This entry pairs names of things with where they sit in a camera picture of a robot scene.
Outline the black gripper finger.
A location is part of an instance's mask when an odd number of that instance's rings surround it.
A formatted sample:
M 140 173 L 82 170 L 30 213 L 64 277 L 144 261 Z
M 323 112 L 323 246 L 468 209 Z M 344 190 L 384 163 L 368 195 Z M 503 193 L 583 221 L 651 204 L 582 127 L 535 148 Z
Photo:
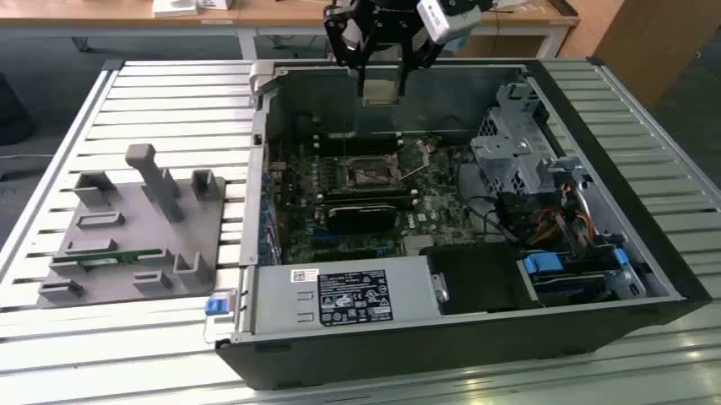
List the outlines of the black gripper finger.
M 367 37 L 355 21 L 360 16 L 360 6 L 325 6 L 323 8 L 323 27 L 325 30 L 335 62 L 356 71 L 356 94 L 364 94 L 364 69 L 370 59 Z M 345 29 L 355 26 L 356 39 L 349 43 L 343 39 Z
M 431 39 L 426 39 L 418 49 L 414 49 L 410 37 L 400 41 L 400 63 L 398 75 L 398 95 L 406 93 L 406 84 L 408 74 L 418 69 L 428 68 L 435 62 L 443 44 L 436 44 Z

